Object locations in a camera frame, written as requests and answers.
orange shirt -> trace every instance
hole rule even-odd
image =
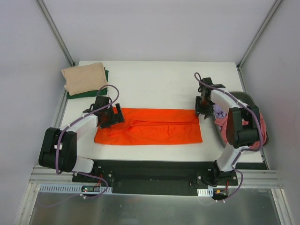
[[[98,128],[95,143],[163,145],[203,142],[194,110],[122,108],[122,113],[125,122],[110,128]]]

metal sheet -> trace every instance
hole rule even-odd
[[[69,194],[39,193],[42,204]],[[58,206],[35,205],[31,225],[264,225],[280,224],[271,190],[242,189],[226,203],[210,197],[104,195],[94,200],[74,197]]]

white tabletop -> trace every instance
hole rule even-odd
[[[80,61],[79,66],[99,61]],[[195,109],[198,83],[194,73],[211,77],[228,91],[242,91],[235,63],[222,62],[156,62],[101,61],[109,70],[109,84],[120,91],[117,103],[129,108]],[[108,89],[114,99],[116,91]],[[67,102],[62,125],[78,118],[95,102],[95,97],[71,99]],[[216,160],[223,151],[212,118],[199,118],[203,143],[184,145],[114,146],[94,143],[97,129],[77,142],[77,154],[92,159],[198,161]],[[262,162],[260,152],[246,152],[240,162]]]

gray wall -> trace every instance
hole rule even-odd
[[[45,0],[75,61],[238,62],[274,0]]]
[[[284,179],[300,223],[300,1],[286,0],[242,68],[247,90],[267,123],[267,159]]]
[[[68,64],[33,0],[0,1],[0,224],[12,225]]]

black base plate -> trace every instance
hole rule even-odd
[[[200,177],[208,173],[212,165],[212,162],[97,160],[92,174],[102,175],[113,193],[194,196],[197,189],[207,188]],[[236,168],[267,169],[264,163],[238,163]],[[98,182],[79,174],[73,176],[72,181]],[[226,181],[218,184],[225,186]],[[229,180],[229,185],[237,186],[237,179]]]

